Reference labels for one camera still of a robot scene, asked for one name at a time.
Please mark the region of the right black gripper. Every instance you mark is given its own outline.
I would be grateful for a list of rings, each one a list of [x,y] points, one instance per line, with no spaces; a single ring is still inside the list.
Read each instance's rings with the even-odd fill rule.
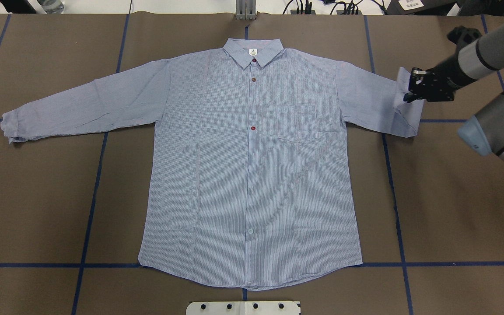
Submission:
[[[428,70],[414,67],[409,76],[409,92],[404,95],[403,101],[408,104],[416,100],[451,102],[462,81],[457,60],[443,60]]]

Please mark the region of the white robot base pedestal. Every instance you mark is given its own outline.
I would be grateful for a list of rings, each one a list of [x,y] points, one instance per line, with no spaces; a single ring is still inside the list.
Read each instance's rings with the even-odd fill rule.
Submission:
[[[301,315],[299,301],[196,301],[186,315]]]

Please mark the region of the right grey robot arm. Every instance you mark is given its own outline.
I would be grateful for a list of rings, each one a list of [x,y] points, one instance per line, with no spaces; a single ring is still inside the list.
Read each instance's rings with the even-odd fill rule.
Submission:
[[[456,46],[453,54],[431,68],[412,68],[403,101],[451,102],[462,88],[496,79],[498,92],[457,134],[480,156],[495,155],[504,162],[504,24],[484,31],[458,26],[447,38]]]

